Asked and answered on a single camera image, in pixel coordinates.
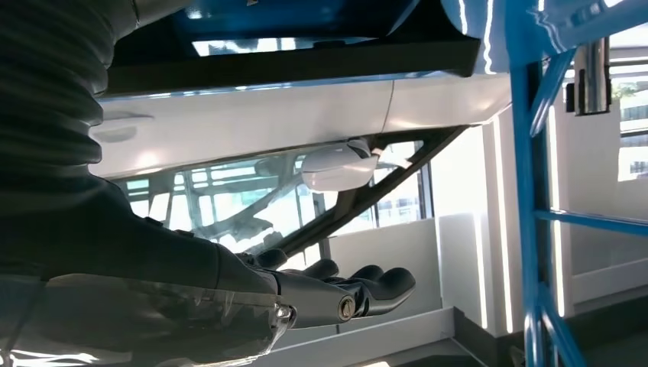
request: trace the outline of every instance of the blue metal frame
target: blue metal frame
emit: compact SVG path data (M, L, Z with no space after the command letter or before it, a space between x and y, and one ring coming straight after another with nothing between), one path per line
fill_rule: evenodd
M510 72L527 367L555 365L556 359L550 358L552 353L549 352L557 352L567 367L586 366L569 328L556 311L551 292L552 261L547 261L552 246L550 236L546 235L549 231L547 223L543 221L558 220L615 232L648 235L647 221L549 209L546 134L543 127L574 54L574 50L568 50L555 56L544 76L538 73L541 63L516 67ZM547 340L552 344L545 346Z

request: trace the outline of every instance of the black platform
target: black platform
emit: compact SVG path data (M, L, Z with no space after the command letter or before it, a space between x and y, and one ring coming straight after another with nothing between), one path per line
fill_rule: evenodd
M394 31L353 44L342 38L301 50L198 57L191 40L174 32L173 22L165 19L119 41L104 97L399 79L440 70L470 76L481 44L457 31L440 0L421 0Z

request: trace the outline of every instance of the glass window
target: glass window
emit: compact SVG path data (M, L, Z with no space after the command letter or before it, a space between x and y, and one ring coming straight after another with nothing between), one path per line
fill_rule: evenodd
M416 144L388 146L369 184L378 184L390 172L408 167ZM170 229L192 231L232 252L255 246L261 246L255 250L261 251L336 205L338 193L313 192L301 180L303 158L314 149L318 148L202 164L184 171L148 174L146 179L126 178L117 184L139 216L150 216ZM418 172L333 235L422 219L421 195ZM302 269L319 257L319 245L314 245L285 266Z
M619 181L648 177L648 89L642 79L613 80L621 107Z

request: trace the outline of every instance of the white wall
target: white wall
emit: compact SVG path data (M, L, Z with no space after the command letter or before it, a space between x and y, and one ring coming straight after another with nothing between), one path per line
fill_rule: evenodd
M520 294L510 136L510 119L470 128L432 160L443 306L494 336L522 327L520 307L510 305Z
M560 206L580 213L648 219L648 180L618 182L620 110L575 117L556 108L561 175ZM574 303L648 284L648 239L600 229L564 225L563 246L572 256Z

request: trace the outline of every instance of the robotic hand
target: robotic hand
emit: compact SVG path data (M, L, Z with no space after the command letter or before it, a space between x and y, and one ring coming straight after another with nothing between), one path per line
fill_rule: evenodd
M241 257L277 290L293 309L293 328L344 323L354 317L381 315L400 306L413 292L416 281L403 268L387 272L368 265L350 278L340 278L333 260L323 259L304 271L274 271L285 262L281 250L257 258Z

